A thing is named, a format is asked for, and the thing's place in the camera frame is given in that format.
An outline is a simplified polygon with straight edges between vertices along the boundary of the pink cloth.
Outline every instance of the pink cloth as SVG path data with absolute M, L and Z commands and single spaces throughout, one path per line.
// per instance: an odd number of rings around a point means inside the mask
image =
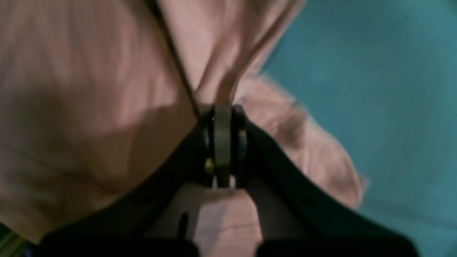
M 198 104 L 242 104 L 306 176 L 359 206 L 343 147 L 259 73 L 305 1 L 158 3 Z M 0 38 L 0 222 L 29 240 L 131 191 L 196 123 L 143 1 L 2 0 Z M 243 192 L 208 193 L 200 216 L 205 256 L 252 255 L 261 240 Z

